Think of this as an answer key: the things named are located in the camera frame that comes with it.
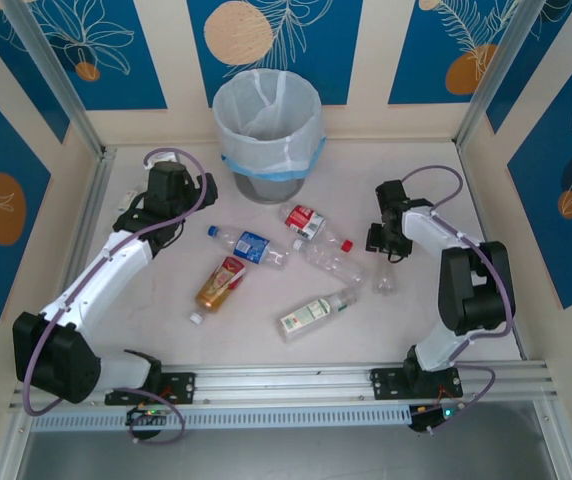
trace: clear plastic bottle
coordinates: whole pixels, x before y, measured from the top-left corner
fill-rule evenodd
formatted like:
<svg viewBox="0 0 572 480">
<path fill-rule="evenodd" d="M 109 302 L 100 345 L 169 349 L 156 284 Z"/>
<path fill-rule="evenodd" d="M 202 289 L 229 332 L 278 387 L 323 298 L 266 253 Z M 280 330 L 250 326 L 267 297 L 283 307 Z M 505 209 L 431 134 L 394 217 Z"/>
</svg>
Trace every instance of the clear plastic bottle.
<svg viewBox="0 0 572 480">
<path fill-rule="evenodd" d="M 278 214 L 282 222 L 306 240 L 332 245 L 344 252 L 350 252 L 353 248 L 353 242 L 342 238 L 333 230 L 328 219 L 312 208 L 295 202 L 285 202 L 279 206 Z"/>
<path fill-rule="evenodd" d="M 357 294 L 350 288 L 318 298 L 277 320 L 277 329 L 288 342 L 325 325 L 337 313 L 355 302 L 357 302 Z"/>
<path fill-rule="evenodd" d="M 334 248 L 328 248 L 316 243 L 295 240 L 293 248 L 302 252 L 311 265 L 335 275 L 350 287 L 361 287 L 366 281 L 366 270 L 357 262 L 352 261 Z"/>
<path fill-rule="evenodd" d="M 208 235 L 219 242 L 227 251 L 253 263 L 261 263 L 282 269 L 288 259 L 288 250 L 281 245 L 251 232 L 235 227 L 208 229 Z"/>
<path fill-rule="evenodd" d="M 394 291 L 393 264 L 382 257 L 377 264 L 373 278 L 373 292 L 378 295 L 390 295 Z"/>
</svg>

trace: red bottle label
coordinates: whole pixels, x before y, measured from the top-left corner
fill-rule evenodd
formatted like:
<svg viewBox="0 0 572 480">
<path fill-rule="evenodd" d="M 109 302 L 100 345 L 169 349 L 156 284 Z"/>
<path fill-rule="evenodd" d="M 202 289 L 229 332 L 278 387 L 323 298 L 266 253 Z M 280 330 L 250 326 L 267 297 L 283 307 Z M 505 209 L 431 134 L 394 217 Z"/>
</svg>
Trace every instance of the red bottle label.
<svg viewBox="0 0 572 480">
<path fill-rule="evenodd" d="M 285 223 L 302 237 L 312 240 L 324 220 L 325 218 L 316 213 L 315 210 L 297 205 L 290 212 Z"/>
</svg>

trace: white table surface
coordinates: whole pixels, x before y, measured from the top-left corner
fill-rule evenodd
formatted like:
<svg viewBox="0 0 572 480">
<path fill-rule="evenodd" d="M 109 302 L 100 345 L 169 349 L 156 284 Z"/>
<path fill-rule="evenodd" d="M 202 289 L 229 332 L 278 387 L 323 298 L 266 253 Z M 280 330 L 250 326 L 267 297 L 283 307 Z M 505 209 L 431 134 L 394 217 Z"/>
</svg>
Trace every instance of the white table surface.
<svg viewBox="0 0 572 480">
<path fill-rule="evenodd" d="M 291 251 L 283 271 L 251 264 L 246 279 L 202 325 L 188 320 L 193 298 L 226 252 L 207 236 L 209 225 L 235 225 L 283 245 L 296 234 L 277 219 L 277 207 L 253 203 L 237 190 L 220 159 L 216 144 L 179 146 L 191 152 L 211 172 L 219 188 L 215 205 L 189 217 L 180 240 L 163 250 L 120 294 L 98 327 L 93 346 L 132 348 L 168 365 L 291 365 L 320 363 L 397 362 L 421 341 L 438 321 L 439 259 L 418 245 L 395 266 L 396 292 L 388 297 L 372 292 L 372 282 L 359 301 L 317 332 L 284 343 L 276 319 L 323 295 L 334 293 L 340 281 L 308 265 Z M 120 147 L 108 183 L 90 250 L 99 252 L 117 217 L 127 190 L 145 181 L 144 155 L 152 147 Z M 349 254 L 371 270 L 383 254 L 364 250 L 366 232 L 380 219 L 375 188 L 399 179 L 422 165 L 440 163 L 461 172 L 452 143 L 329 141 L 295 200 L 319 210 L 355 246 Z M 196 175 L 196 170 L 189 167 Z M 456 186 L 448 172 L 422 172 L 405 184 L 411 198 L 433 202 Z M 481 238 L 468 188 L 440 208 L 460 230 Z M 461 360 L 516 360 L 519 350 L 511 334 L 480 340 Z"/>
</svg>

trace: crushed plastic bottle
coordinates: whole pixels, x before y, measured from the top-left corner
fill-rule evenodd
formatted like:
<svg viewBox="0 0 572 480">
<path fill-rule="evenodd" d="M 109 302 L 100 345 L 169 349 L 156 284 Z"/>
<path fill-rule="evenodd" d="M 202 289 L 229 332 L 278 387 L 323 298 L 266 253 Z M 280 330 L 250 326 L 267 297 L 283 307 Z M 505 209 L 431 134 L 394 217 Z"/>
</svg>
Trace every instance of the crushed plastic bottle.
<svg viewBox="0 0 572 480">
<path fill-rule="evenodd" d="M 308 263 L 333 274 L 348 286 L 359 288 L 366 281 L 364 267 L 334 248 L 303 240 L 295 240 L 293 248 L 303 253 Z"/>
<path fill-rule="evenodd" d="M 288 260 L 288 250 L 281 245 L 259 235 L 235 227 L 216 227 L 208 229 L 213 237 L 228 252 L 249 262 L 282 269 Z"/>
<path fill-rule="evenodd" d="M 344 252 L 350 252 L 353 248 L 353 242 L 342 238 L 328 219 L 312 208 L 285 202 L 279 206 L 279 219 L 306 240 L 335 246 Z"/>
</svg>

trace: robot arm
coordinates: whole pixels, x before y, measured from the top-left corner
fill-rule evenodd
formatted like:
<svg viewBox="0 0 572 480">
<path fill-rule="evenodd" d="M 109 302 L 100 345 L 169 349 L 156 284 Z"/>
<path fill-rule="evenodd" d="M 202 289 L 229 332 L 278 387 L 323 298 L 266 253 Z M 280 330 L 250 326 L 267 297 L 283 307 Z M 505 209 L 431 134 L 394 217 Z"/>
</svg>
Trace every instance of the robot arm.
<svg viewBox="0 0 572 480">
<path fill-rule="evenodd" d="M 432 204 L 425 199 L 411 200 L 402 182 L 393 180 L 380 185 L 377 199 L 382 224 L 373 224 L 366 249 L 409 256 L 413 243 L 419 243 L 439 258 L 438 310 L 440 320 L 424 340 L 411 348 L 407 362 L 412 369 L 437 372 L 452 367 L 471 338 L 494 330 L 505 321 L 504 304 L 498 287 L 477 254 L 462 240 L 460 233 L 444 227 Z M 510 267 L 506 248 L 499 242 L 480 242 L 466 235 L 469 242 L 490 259 L 509 295 L 515 311 Z"/>
<path fill-rule="evenodd" d="M 97 357 L 92 341 L 106 310 L 128 282 L 173 240 L 183 222 L 154 229 L 127 241 L 143 228 L 172 220 L 206 195 L 200 208 L 217 199 L 210 174 L 207 184 L 195 187 L 186 167 L 177 161 L 160 161 L 149 171 L 148 189 L 118 218 L 101 252 L 80 277 L 39 315 L 22 313 L 13 324 L 17 378 L 24 381 L 37 342 L 49 323 L 56 321 L 31 378 L 31 385 L 79 403 L 94 390 L 118 387 L 156 392 L 161 363 L 145 354 L 119 351 Z M 117 251 L 116 247 L 127 241 Z"/>
</svg>

